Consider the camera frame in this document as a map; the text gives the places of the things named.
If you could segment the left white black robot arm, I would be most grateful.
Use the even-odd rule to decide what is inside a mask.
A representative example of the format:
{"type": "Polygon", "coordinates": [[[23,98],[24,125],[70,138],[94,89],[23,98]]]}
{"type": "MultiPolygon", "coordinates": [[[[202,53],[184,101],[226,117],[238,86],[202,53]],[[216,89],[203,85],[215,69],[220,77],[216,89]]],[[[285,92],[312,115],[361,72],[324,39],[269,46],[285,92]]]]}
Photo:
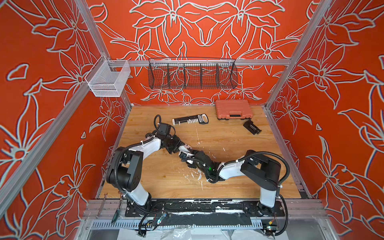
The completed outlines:
{"type": "Polygon", "coordinates": [[[152,197],[141,184],[143,161],[151,154],[167,149],[171,154],[191,153],[192,148],[177,136],[155,137],[149,135],[144,141],[119,147],[113,155],[106,173],[106,181],[117,188],[123,197],[143,213],[154,213],[152,197]]]}

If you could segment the white alarm device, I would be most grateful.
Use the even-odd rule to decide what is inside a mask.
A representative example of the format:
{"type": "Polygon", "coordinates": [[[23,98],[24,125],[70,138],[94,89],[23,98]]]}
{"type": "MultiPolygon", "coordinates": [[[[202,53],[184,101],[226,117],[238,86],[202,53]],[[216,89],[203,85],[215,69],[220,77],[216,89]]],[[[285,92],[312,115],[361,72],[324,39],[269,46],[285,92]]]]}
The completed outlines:
{"type": "Polygon", "coordinates": [[[194,154],[191,152],[189,145],[182,145],[179,147],[179,157],[181,159],[193,157],[194,154]]]}

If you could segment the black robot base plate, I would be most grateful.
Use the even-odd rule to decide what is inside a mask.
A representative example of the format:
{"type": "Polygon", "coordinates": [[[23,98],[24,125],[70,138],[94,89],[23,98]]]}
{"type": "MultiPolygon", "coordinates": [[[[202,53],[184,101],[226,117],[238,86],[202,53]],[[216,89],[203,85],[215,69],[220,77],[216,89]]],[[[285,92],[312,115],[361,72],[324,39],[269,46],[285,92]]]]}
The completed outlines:
{"type": "Polygon", "coordinates": [[[247,217],[284,217],[286,208],[276,201],[272,209],[262,207],[258,199],[153,199],[152,216],[163,210],[172,214],[245,214],[247,217]]]}

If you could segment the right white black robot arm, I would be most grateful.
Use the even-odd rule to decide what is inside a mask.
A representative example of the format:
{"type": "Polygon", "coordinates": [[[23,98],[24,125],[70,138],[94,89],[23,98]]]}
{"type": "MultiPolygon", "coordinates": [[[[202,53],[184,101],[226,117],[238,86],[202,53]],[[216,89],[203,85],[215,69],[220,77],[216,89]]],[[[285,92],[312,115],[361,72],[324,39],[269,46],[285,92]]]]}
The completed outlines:
{"type": "Polygon", "coordinates": [[[258,212],[273,216],[283,182],[290,175],[290,166],[281,156],[266,151],[248,150],[234,161],[214,162],[202,151],[180,152],[181,161],[189,168],[201,170],[209,183],[216,184],[234,177],[246,176],[260,187],[258,212]]]}

